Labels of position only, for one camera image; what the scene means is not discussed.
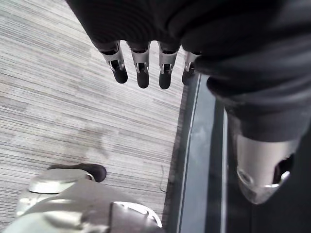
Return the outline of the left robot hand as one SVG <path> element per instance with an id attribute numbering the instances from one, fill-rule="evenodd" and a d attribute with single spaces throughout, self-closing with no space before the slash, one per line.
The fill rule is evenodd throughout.
<path id="1" fill-rule="evenodd" d="M 266 202 L 287 180 L 311 122 L 308 0 L 70 0 L 104 54 L 114 42 L 171 42 L 225 107 L 244 196 Z"/>

